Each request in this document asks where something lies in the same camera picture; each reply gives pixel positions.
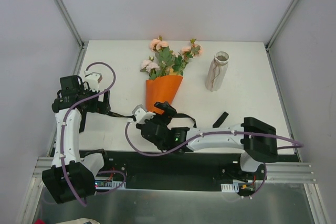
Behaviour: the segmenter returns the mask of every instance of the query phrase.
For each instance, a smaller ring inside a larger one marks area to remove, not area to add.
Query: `black object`
[[[276,135],[276,129],[255,118],[244,118],[242,124],[245,132],[256,132]],[[254,160],[262,163],[275,163],[278,161],[277,140],[273,137],[244,135],[242,139],[244,150]]]
[[[66,170],[79,197],[85,198],[95,194],[94,176],[85,166],[80,162],[72,161],[66,166]],[[62,167],[56,168],[54,165],[51,169],[44,170],[42,180],[56,203],[61,204],[76,199],[64,179]]]
[[[80,76],[67,76],[62,77],[59,80],[61,83],[61,90],[57,92],[57,98],[51,106],[54,113],[58,113],[63,109],[68,109],[76,102],[98,93],[98,91],[90,91],[89,86],[87,90],[85,90],[85,84]],[[82,116],[79,132],[84,131],[87,112],[108,114],[111,110],[109,101],[110,91],[107,91],[103,95],[102,102],[100,102],[98,97],[96,97],[76,106],[76,109],[79,110]]]
[[[219,128],[221,124],[225,121],[229,114],[227,112],[224,112],[218,119],[217,121],[212,125],[212,128]]]
[[[141,130],[141,136],[153,143],[159,150],[167,151],[186,141],[188,127],[175,127],[168,129],[173,118],[190,118],[196,126],[196,120],[186,114],[178,114],[168,102],[157,102],[155,107],[163,110],[162,114],[146,121],[145,124],[136,124],[136,128]],[[187,147],[182,147],[176,153],[191,152]]]
[[[113,118],[132,118],[134,121],[137,120],[134,115],[121,115],[112,111],[109,111],[107,115]]]
[[[81,157],[86,151],[80,151]],[[221,184],[231,184],[237,175],[240,154],[232,153],[185,153],[184,155],[164,155],[147,157],[136,152],[107,151],[111,166],[116,170],[127,169],[126,188],[147,190],[221,191]],[[298,162],[297,155],[279,155],[279,162]],[[241,173],[242,179],[262,180],[263,165],[255,173]],[[123,181],[119,174],[113,180]]]

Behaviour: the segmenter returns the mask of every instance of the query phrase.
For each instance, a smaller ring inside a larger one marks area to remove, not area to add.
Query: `glass panel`
[[[303,185],[265,184],[252,199],[194,191],[117,190],[57,205],[43,189],[35,220],[57,223],[79,218],[106,223],[313,223]]]

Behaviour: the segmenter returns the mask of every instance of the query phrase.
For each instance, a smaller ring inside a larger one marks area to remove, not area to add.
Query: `white panel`
[[[168,41],[175,52],[189,44],[188,41]],[[111,89],[111,110],[128,115],[138,104],[145,104],[145,81],[148,75],[139,72],[143,59],[154,55],[149,49],[150,41],[91,40],[83,60],[80,75],[89,64],[102,61],[114,68],[116,83]],[[252,116],[277,129],[277,134],[288,137],[278,92],[264,44],[261,42],[199,41],[203,47],[201,57],[195,57],[184,70],[183,81],[172,106],[197,121],[201,128],[211,128],[220,115],[227,111],[228,118],[222,127],[241,124],[244,117]],[[221,88],[210,92],[205,79],[214,55],[219,51],[230,55],[230,62]],[[92,71],[102,74],[99,87],[111,84],[112,73],[102,65],[93,66]],[[88,113],[85,131],[79,135],[80,150],[104,148],[111,151],[133,151],[125,138],[126,119],[111,118]],[[173,119],[170,127],[192,127],[190,119]],[[129,137],[134,145],[145,152],[158,151],[155,145],[145,140],[135,125],[129,128]],[[278,140],[278,146],[288,145]],[[207,153],[241,152],[232,148],[207,148]],[[292,149],[280,150],[282,154],[293,154]]]
[[[267,42],[291,0],[63,0],[84,40]]]
[[[302,0],[271,49],[297,140],[336,219],[336,1]]]
[[[53,0],[0,4],[0,222],[15,223],[49,148],[59,77],[70,74],[78,46]]]

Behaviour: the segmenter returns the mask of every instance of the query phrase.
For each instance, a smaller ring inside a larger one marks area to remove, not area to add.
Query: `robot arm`
[[[141,130],[143,138],[147,139],[161,151],[168,151],[198,136],[181,147],[177,153],[193,152],[205,148],[237,148],[245,150],[239,159],[240,169],[244,172],[255,172],[261,163],[277,161],[277,141],[267,137],[250,137],[248,135],[222,134],[236,131],[276,134],[274,127],[255,118],[244,118],[242,124],[228,128],[198,129],[176,127],[168,129],[167,125],[176,114],[176,110],[168,103],[156,103],[155,106],[163,110],[163,114],[147,112],[141,105],[133,110],[136,126]]]
[[[95,194],[94,177],[108,164],[108,157],[103,149],[90,152],[84,160],[81,160],[78,141],[79,133],[85,128],[87,112],[107,114],[110,111],[109,92],[104,94],[102,102],[96,97],[70,111],[64,127],[64,145],[61,146],[62,124],[68,109],[76,102],[99,92],[101,74],[92,71],[86,71],[85,74],[84,82],[79,76],[60,78],[61,90],[58,91],[58,97],[52,104],[57,123],[56,148],[51,168],[43,171],[42,180],[58,204],[75,199],[64,179],[61,157],[64,158],[71,183],[81,198]]]

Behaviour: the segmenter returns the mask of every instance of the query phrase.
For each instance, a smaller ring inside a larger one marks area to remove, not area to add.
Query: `white wall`
[[[89,39],[267,42],[291,0],[63,0]]]
[[[289,120],[336,219],[336,1],[302,0],[271,48]]]
[[[0,5],[0,222],[15,223],[49,148],[59,77],[71,73],[79,47],[53,0]]]

